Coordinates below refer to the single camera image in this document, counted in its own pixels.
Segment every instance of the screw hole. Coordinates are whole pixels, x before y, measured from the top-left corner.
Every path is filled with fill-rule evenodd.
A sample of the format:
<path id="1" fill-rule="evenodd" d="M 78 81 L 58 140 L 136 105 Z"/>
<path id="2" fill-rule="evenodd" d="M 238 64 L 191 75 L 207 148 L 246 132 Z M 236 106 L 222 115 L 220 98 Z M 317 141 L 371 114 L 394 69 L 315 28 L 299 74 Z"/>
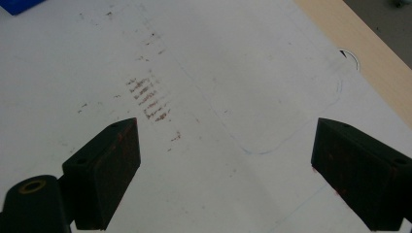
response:
<path id="1" fill-rule="evenodd" d="M 33 193 L 33 192 L 36 192 L 42 189 L 45 185 L 46 185 L 46 181 L 42 181 L 42 180 L 33 181 L 33 182 L 26 183 L 25 185 L 21 186 L 18 189 L 18 192 L 21 194 Z"/>
<path id="2" fill-rule="evenodd" d="M 405 160 L 401 159 L 401 158 L 394 159 L 394 162 L 399 164 L 399 165 L 406 165 L 407 164 L 407 162 Z"/>
<path id="3" fill-rule="evenodd" d="M 85 164 L 86 162 L 87 162 L 87 159 L 81 158 L 77 161 L 77 164 L 82 165 L 82 164 Z"/>

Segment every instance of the blue object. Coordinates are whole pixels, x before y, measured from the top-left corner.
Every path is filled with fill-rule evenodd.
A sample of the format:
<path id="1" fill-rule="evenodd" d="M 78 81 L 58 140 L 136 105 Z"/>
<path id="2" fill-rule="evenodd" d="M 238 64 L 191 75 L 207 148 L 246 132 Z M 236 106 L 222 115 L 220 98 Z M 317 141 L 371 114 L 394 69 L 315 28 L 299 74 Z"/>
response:
<path id="1" fill-rule="evenodd" d="M 45 0 L 0 0 L 0 6 L 15 16 Z"/>

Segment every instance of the wooden surface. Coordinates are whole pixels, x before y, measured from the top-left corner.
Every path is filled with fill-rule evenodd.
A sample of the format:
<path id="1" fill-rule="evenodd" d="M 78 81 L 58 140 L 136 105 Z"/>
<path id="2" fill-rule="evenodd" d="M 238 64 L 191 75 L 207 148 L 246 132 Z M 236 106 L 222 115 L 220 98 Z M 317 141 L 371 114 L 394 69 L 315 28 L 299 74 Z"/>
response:
<path id="1" fill-rule="evenodd" d="M 361 73 L 412 127 L 412 70 L 341 0 L 294 0 L 339 48 L 360 60 Z"/>

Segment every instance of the stain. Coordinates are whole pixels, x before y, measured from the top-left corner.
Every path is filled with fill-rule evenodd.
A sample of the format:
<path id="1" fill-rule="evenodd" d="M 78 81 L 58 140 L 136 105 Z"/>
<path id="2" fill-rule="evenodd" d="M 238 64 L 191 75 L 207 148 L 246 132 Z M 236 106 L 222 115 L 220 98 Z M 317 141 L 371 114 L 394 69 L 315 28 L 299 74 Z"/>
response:
<path id="1" fill-rule="evenodd" d="M 163 114 L 160 115 L 155 121 L 158 122 L 158 121 L 160 121 L 160 120 L 163 120 L 163 119 L 166 118 L 166 116 L 167 116 L 167 113 L 163 113 Z"/>
<path id="2" fill-rule="evenodd" d="M 135 83 L 135 82 L 136 82 L 136 79 L 133 79 L 133 80 L 130 80 L 129 82 L 127 82 L 126 85 L 130 85 L 130 84 Z"/>
<path id="3" fill-rule="evenodd" d="M 139 58 L 136 58 L 134 60 L 145 60 L 145 61 L 150 61 L 148 58 L 145 58 L 144 56 L 140 56 Z"/>
<path id="4" fill-rule="evenodd" d="M 157 102 L 158 102 L 158 100 L 156 100 L 156 101 L 154 101 L 152 104 L 150 104 L 149 106 L 148 106 L 148 108 L 146 108 L 146 109 L 151 109 L 152 107 L 154 107 L 156 104 L 157 104 Z"/>
<path id="5" fill-rule="evenodd" d="M 136 85 L 135 85 L 133 88 L 129 89 L 129 90 L 130 90 L 130 93 L 133 93 L 136 89 L 142 87 L 143 84 L 144 84 L 145 82 L 148 82 L 148 81 L 149 81 L 149 78 L 145 78 L 145 79 L 139 81 L 138 83 L 136 83 Z"/>
<path id="6" fill-rule="evenodd" d="M 144 94 L 146 91 L 148 91 L 148 89 L 149 89 L 149 87 L 151 87 L 150 85 L 148 85 L 148 86 L 146 86 L 145 88 L 143 88 L 141 91 L 140 91 L 140 95 L 142 95 L 142 94 Z"/>
<path id="7" fill-rule="evenodd" d="M 151 114 L 148 114 L 148 109 L 145 109 L 143 112 L 145 113 L 146 117 L 149 119 L 149 118 L 154 117 L 158 112 L 160 112 L 166 106 L 167 106 L 167 103 L 164 104 L 163 106 L 161 106 L 160 108 L 158 108 L 156 111 L 152 112 Z"/>
<path id="8" fill-rule="evenodd" d="M 154 97 L 157 94 L 157 91 L 154 90 L 146 95 L 146 97 L 139 103 L 139 106 L 146 103 L 150 98 Z"/>
<path id="9" fill-rule="evenodd" d="M 152 34 L 151 34 L 151 36 L 149 37 L 149 39 L 144 40 L 143 43 L 144 43 L 146 46 L 149 46 L 149 45 L 155 43 L 155 42 L 156 42 L 157 40 L 159 40 L 159 39 L 160 39 L 160 36 L 157 35 L 157 33 L 152 32 Z"/>
<path id="10" fill-rule="evenodd" d="M 174 139 L 170 140 L 170 142 L 174 142 L 174 141 L 177 141 L 177 140 L 181 139 L 180 131 L 177 131 L 176 133 L 177 133 L 177 136 Z"/>
<path id="11" fill-rule="evenodd" d="M 112 20 L 113 19 L 113 13 L 112 12 L 107 13 L 106 17 L 108 17 L 109 20 Z"/>

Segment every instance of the dirt mark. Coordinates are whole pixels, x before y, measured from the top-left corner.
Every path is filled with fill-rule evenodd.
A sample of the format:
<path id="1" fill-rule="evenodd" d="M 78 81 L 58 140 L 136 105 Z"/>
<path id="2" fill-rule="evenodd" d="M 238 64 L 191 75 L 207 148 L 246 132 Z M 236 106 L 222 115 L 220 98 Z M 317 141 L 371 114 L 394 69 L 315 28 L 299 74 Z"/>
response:
<path id="1" fill-rule="evenodd" d="M 144 56 L 140 56 L 139 58 L 136 58 L 134 60 L 145 60 L 145 61 L 150 61 L 148 58 L 145 58 Z"/>
<path id="2" fill-rule="evenodd" d="M 177 141 L 177 140 L 181 139 L 182 135 L 181 135 L 180 131 L 177 131 L 176 133 L 177 133 L 177 136 L 174 139 L 170 140 L 170 142 L 174 142 L 174 141 Z"/>
<path id="3" fill-rule="evenodd" d="M 136 80 L 137 80 L 137 79 L 130 80 L 129 82 L 126 83 L 126 85 L 130 85 L 130 84 L 132 84 L 132 83 L 135 83 Z"/>
<path id="4" fill-rule="evenodd" d="M 157 94 L 157 91 L 154 90 L 150 93 L 148 93 L 145 98 L 142 100 L 142 102 L 139 103 L 139 106 L 146 103 L 149 99 L 153 98 Z"/>
<path id="5" fill-rule="evenodd" d="M 162 111 L 163 108 L 165 108 L 166 106 L 167 106 L 167 103 L 164 104 L 163 106 L 160 106 L 160 108 L 158 108 L 158 109 L 155 110 L 154 112 L 149 113 L 149 110 L 148 110 L 148 109 L 145 109 L 143 112 L 145 113 L 146 117 L 149 119 L 149 118 L 154 117 L 158 112 Z"/>
<path id="6" fill-rule="evenodd" d="M 150 36 L 148 39 L 144 40 L 143 43 L 144 43 L 146 46 L 149 46 L 149 45 L 155 43 L 155 42 L 156 42 L 157 40 L 159 40 L 159 39 L 160 39 L 160 35 L 158 35 L 158 34 L 155 33 L 155 32 L 152 32 L 151 36 Z"/>
<path id="7" fill-rule="evenodd" d="M 163 120 L 163 119 L 166 118 L 166 116 L 167 116 L 167 113 L 163 113 L 163 114 L 160 115 L 155 121 L 158 122 L 158 121 L 160 121 L 160 120 Z"/>
<path id="8" fill-rule="evenodd" d="M 145 82 L 148 82 L 148 81 L 149 81 L 149 78 L 145 78 L 145 79 L 139 81 L 138 83 L 136 83 L 136 84 L 133 86 L 133 88 L 129 89 L 129 90 L 130 90 L 130 93 L 133 93 L 134 91 L 136 91 L 137 89 L 139 89 L 140 87 L 142 87 Z"/>
<path id="9" fill-rule="evenodd" d="M 158 100 L 155 100 L 152 104 L 150 104 L 146 109 L 151 109 L 158 103 Z"/>

